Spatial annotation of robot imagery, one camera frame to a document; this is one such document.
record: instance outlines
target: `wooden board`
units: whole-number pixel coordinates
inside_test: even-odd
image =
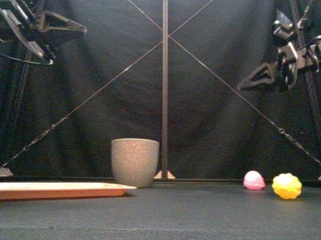
[[[93,182],[5,182],[0,183],[0,201],[116,197],[136,187]]]

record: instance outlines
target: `table surface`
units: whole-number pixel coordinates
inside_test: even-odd
[[[123,197],[0,202],[0,239],[321,239],[321,188],[153,183]]]

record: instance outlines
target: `yellow ball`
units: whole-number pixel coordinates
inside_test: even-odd
[[[282,199],[295,199],[300,195],[302,184],[290,173],[280,173],[272,178],[271,188]]]

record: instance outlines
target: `cable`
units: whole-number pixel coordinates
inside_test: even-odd
[[[2,53],[0,53],[0,57],[2,58],[6,58],[9,59],[10,61],[14,61],[14,62],[18,62],[18,63],[22,63],[22,64],[29,64],[29,65],[34,65],[34,66],[50,66],[53,64],[53,61],[49,60],[48,63],[40,63],[40,62],[32,62],[32,61],[28,61],[28,60],[22,60],[20,58],[14,58],[12,56],[8,56]]]

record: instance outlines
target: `ceramic cup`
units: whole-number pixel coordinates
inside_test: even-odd
[[[159,142],[148,139],[111,141],[111,171],[117,184],[145,188],[151,185],[157,163]]]

